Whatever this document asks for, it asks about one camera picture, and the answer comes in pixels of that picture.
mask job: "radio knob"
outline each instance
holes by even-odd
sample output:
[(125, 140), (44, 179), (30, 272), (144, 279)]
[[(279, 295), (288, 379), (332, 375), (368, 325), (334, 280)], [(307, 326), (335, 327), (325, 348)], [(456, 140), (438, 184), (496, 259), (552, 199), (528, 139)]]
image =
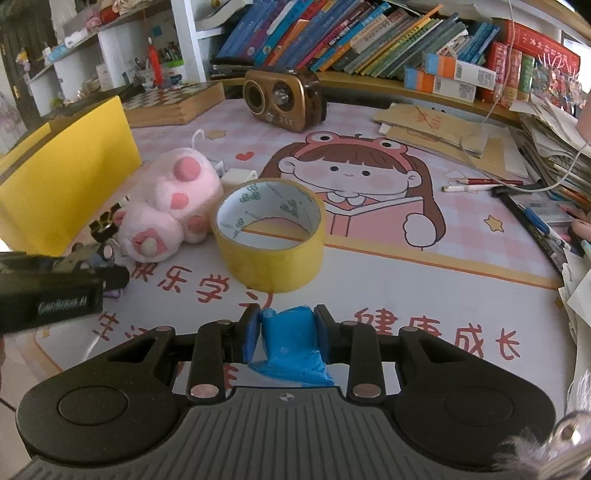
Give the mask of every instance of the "radio knob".
[(276, 105), (285, 105), (290, 101), (290, 94), (283, 88), (273, 91), (273, 101)]

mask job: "pink plush toy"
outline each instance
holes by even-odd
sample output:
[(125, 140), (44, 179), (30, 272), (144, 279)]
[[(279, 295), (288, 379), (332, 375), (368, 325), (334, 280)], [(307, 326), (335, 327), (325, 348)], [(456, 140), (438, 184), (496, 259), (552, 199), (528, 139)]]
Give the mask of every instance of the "pink plush toy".
[(196, 244), (210, 230), (212, 208), (222, 197), (222, 182), (201, 153), (177, 148), (150, 165), (113, 219), (117, 240), (139, 262), (160, 262), (184, 241)]

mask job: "yellow board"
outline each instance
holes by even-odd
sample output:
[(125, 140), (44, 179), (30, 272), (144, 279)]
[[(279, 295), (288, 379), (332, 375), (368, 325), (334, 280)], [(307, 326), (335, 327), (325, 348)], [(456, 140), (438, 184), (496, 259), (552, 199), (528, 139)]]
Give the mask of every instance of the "yellow board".
[(45, 124), (19, 147), (0, 167), (0, 238), (30, 254), (61, 255), (141, 165), (118, 97)]

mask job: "hand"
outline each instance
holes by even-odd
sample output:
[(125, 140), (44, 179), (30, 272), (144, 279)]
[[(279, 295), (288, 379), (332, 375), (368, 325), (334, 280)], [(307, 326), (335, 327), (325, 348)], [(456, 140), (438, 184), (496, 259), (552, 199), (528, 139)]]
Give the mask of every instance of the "hand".
[(407, 243), (413, 247), (430, 247), (437, 238), (433, 222), (420, 213), (409, 214), (402, 228)]

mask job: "chessboard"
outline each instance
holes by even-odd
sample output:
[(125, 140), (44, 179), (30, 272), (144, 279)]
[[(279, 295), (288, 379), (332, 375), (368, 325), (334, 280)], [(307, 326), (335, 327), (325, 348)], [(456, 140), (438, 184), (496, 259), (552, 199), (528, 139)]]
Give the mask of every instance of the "chessboard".
[(131, 128), (185, 125), (225, 99), (221, 82), (140, 93), (123, 104)]

